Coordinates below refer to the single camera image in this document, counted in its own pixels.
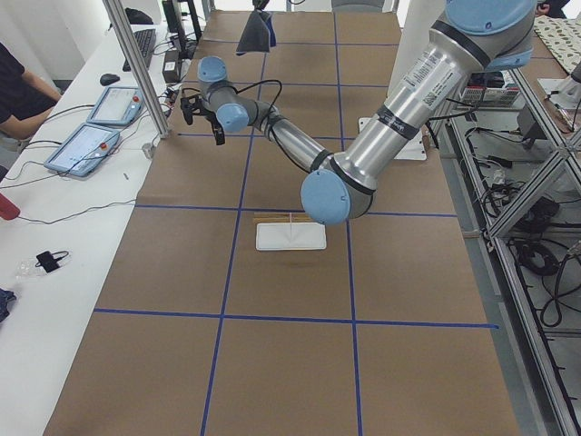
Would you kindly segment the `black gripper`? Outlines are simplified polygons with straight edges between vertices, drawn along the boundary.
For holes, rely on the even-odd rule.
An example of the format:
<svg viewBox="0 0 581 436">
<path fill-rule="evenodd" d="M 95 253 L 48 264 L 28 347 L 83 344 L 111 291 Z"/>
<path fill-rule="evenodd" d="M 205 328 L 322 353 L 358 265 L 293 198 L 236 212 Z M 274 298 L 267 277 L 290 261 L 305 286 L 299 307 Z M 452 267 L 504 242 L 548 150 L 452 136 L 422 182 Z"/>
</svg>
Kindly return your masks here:
<svg viewBox="0 0 581 436">
<path fill-rule="evenodd" d="M 263 11 L 269 2 L 270 0 L 252 0 L 253 9 Z"/>
<path fill-rule="evenodd" d="M 225 133 L 222 129 L 222 125 L 219 123 L 216 114 L 208 109 L 203 110 L 204 118 L 211 124 L 214 139 L 217 145 L 225 144 Z"/>
</svg>

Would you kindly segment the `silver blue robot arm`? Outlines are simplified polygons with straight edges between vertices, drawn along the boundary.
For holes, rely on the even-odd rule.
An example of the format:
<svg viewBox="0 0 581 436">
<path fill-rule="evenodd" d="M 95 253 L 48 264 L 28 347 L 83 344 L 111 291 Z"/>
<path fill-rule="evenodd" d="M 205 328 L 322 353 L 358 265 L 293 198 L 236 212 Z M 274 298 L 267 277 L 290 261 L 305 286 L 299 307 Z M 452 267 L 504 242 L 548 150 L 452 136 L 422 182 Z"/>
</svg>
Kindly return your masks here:
<svg viewBox="0 0 581 436">
<path fill-rule="evenodd" d="M 198 63 L 202 107 L 228 133 L 247 126 L 263 132 L 306 172 L 306 214 L 320 224 L 343 223 L 368 211 L 386 166 L 472 74 L 529 62 L 535 8 L 533 1 L 446 2 L 423 53 L 344 152 L 324 149 L 274 105 L 241 97 L 216 56 Z"/>
</svg>

